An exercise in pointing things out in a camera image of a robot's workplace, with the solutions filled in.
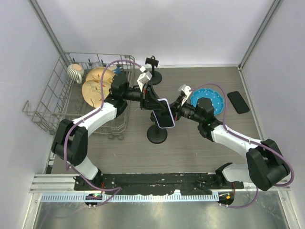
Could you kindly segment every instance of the beige plate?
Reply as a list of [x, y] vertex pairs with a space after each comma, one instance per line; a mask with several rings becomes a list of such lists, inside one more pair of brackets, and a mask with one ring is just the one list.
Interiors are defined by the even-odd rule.
[[[104, 71], [105, 68], [94, 68], [92, 69], [90, 72], [88, 72], [87, 76], [86, 76], [86, 81], [88, 80], [101, 80], [101, 76], [102, 73]], [[106, 70], [103, 81], [104, 82], [108, 82], [108, 83], [112, 83], [112, 78], [115, 76], [115, 73], [110, 71], [110, 70]]]
[[[110, 83], [103, 82], [103, 94], [104, 99], [109, 95]], [[101, 96], [101, 81], [100, 80], [89, 80], [86, 81], [81, 88], [82, 96], [84, 100], [90, 106], [97, 108], [102, 104]]]

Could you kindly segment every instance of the black smartphone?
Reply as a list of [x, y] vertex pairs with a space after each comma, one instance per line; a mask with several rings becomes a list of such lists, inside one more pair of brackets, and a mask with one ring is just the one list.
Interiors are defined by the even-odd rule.
[[250, 111], [248, 105], [238, 91], [228, 93], [228, 98], [230, 99], [237, 113], [243, 114]]
[[158, 99], [165, 107], [165, 110], [153, 110], [153, 115], [157, 121], [159, 128], [171, 128], [175, 126], [173, 114], [167, 99]]

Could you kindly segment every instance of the white wall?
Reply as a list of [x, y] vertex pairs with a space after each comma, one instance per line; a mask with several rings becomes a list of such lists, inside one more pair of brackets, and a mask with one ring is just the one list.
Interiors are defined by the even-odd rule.
[[244, 72], [265, 135], [295, 169], [291, 185], [305, 217], [305, 1], [284, 0]]
[[273, 0], [38, 0], [67, 52], [238, 64]]
[[2, 1], [0, 18], [0, 228], [20, 229], [52, 140], [22, 107], [34, 109], [58, 54], [27, 1]]

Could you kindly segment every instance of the gray floor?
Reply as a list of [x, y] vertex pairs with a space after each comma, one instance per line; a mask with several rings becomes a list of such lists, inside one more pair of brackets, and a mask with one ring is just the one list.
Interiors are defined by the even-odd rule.
[[[254, 192], [238, 192], [234, 205], [249, 203]], [[41, 203], [35, 229], [287, 229], [277, 192], [260, 192], [253, 205], [230, 209], [215, 202], [109, 203], [82, 209], [84, 203]]]
[[[163, 75], [163, 81], [154, 89], [160, 98], [167, 98], [170, 103], [177, 98], [177, 90], [184, 83], [190, 87], [219, 83], [227, 93], [239, 91], [246, 100], [236, 67], [165, 68], [158, 71]], [[232, 150], [202, 138], [197, 124], [185, 118], [181, 118], [175, 128], [168, 129], [164, 143], [150, 143], [146, 138], [146, 131], [153, 124], [149, 119], [150, 111], [138, 107], [137, 102], [131, 103], [124, 140], [110, 140], [104, 135], [90, 136], [88, 157], [103, 173], [213, 172], [227, 162], [245, 163]], [[238, 114], [230, 102], [226, 123], [244, 135], [258, 138], [251, 112]], [[55, 160], [52, 173], [66, 173], [61, 159]]]

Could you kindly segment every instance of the rack wire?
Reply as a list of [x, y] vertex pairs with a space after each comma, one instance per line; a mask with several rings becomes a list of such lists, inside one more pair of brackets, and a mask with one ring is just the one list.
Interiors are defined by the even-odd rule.
[[[65, 55], [69, 60], [69, 64], [78, 63], [84, 68], [84, 79], [92, 69], [91, 66], [94, 62], [108, 63], [114, 60], [135, 60], [131, 55], [122, 54], [66, 52]], [[135, 66], [124, 62], [119, 62], [119, 64], [121, 64], [125, 71], [128, 81], [133, 83]], [[74, 83], [68, 77], [67, 67], [63, 59], [59, 57], [36, 109], [34, 111], [30, 110], [29, 101], [23, 107], [23, 112], [27, 116], [32, 117], [32, 122], [36, 123], [41, 129], [49, 132], [51, 135], [56, 133], [58, 124], [62, 119], [67, 118], [72, 120], [94, 109], [85, 102], [81, 94], [82, 84]], [[128, 113], [129, 106], [127, 106], [122, 115], [107, 122], [98, 128], [95, 133], [122, 136], [122, 132], [127, 126]]]

